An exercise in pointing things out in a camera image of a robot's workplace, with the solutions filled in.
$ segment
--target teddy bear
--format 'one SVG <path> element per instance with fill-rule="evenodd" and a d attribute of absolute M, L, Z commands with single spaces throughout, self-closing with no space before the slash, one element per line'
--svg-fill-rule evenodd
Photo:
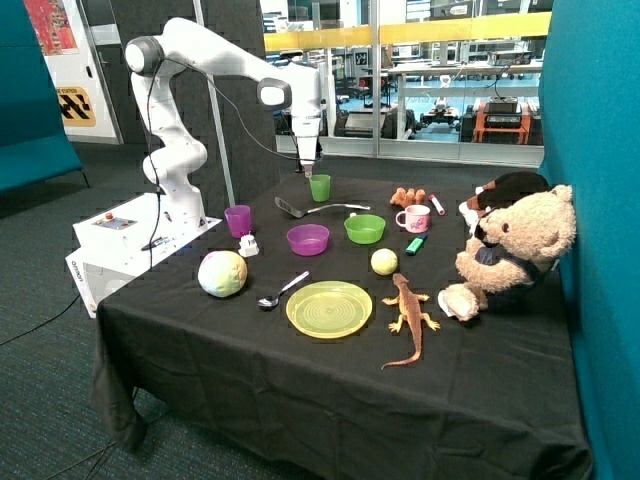
<path fill-rule="evenodd" d="M 402 208 L 407 208 L 409 205 L 416 205 L 424 203 L 424 199 L 427 196 L 423 189 L 419 189 L 417 192 L 410 188 L 405 190 L 404 188 L 398 188 L 396 193 L 393 194 L 389 203 L 391 205 L 400 205 Z"/>
<path fill-rule="evenodd" d="M 476 194 L 462 202 L 458 210 L 473 234 L 478 221 L 495 208 L 506 208 L 532 193 L 546 192 L 551 187 L 546 178 L 530 171 L 509 172 L 476 188 Z"/>
<path fill-rule="evenodd" d="M 483 215 L 456 257 L 464 283 L 438 294 L 450 317 L 467 321 L 483 310 L 513 306 L 555 266 L 576 236 L 573 190 L 558 185 Z"/>

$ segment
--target silver spoon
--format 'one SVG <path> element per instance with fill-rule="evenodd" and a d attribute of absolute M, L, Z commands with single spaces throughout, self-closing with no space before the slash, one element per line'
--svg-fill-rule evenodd
<path fill-rule="evenodd" d="M 276 205 L 278 206 L 278 208 L 281 208 L 282 210 L 289 213 L 290 215 L 293 215 L 296 218 L 302 218 L 305 215 L 308 215 L 313 212 L 318 212 L 320 210 L 324 210 L 325 208 L 329 208 L 329 207 L 345 207 L 345 208 L 356 208 L 359 210 L 371 210 L 371 207 L 367 207 L 365 205 L 352 205 L 350 203 L 332 203 L 331 205 L 323 205 L 322 207 L 312 208 L 311 210 L 307 210 L 306 212 L 303 212 L 302 210 L 293 208 L 291 205 L 289 205 L 287 202 L 282 200 L 280 197 L 276 197 Z"/>
<path fill-rule="evenodd" d="M 294 278 L 289 283 L 287 283 L 284 287 L 282 287 L 282 290 L 280 290 L 275 297 L 269 296 L 269 297 L 264 297 L 258 300 L 258 306 L 260 307 L 260 309 L 264 311 L 269 311 L 276 308 L 278 306 L 278 302 L 280 301 L 280 297 L 282 296 L 282 294 L 287 290 L 289 290 L 291 287 L 293 287 L 300 280 L 306 278 L 307 275 L 309 275 L 309 272 L 304 272 L 298 275 L 296 278 Z"/>

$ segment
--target plush ball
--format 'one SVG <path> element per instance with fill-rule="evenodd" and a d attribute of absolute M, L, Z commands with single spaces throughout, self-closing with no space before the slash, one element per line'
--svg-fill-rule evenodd
<path fill-rule="evenodd" d="M 398 267 L 398 257 L 388 248 L 381 248 L 371 256 L 371 268 L 378 275 L 391 275 Z"/>
<path fill-rule="evenodd" d="M 202 260 L 198 282 L 205 292 L 216 297 L 228 297 L 238 292 L 247 280 L 247 264 L 235 252 L 211 252 Z"/>

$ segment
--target yellow and black sign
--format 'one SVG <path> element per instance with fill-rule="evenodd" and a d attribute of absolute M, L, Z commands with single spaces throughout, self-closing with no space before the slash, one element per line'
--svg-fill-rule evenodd
<path fill-rule="evenodd" d="M 95 127 L 96 117 L 84 88 L 61 87 L 56 88 L 56 92 L 65 127 Z"/>

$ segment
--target orange toy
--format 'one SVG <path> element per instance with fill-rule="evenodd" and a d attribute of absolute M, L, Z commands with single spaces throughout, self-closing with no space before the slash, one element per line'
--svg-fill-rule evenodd
<path fill-rule="evenodd" d="M 400 205 L 402 208 L 407 208 L 409 205 L 424 203 L 426 196 L 427 194 L 422 189 L 416 192 L 413 188 L 410 188 L 409 190 L 398 188 L 396 193 L 393 194 L 393 197 L 391 197 L 389 203 L 391 205 Z"/>

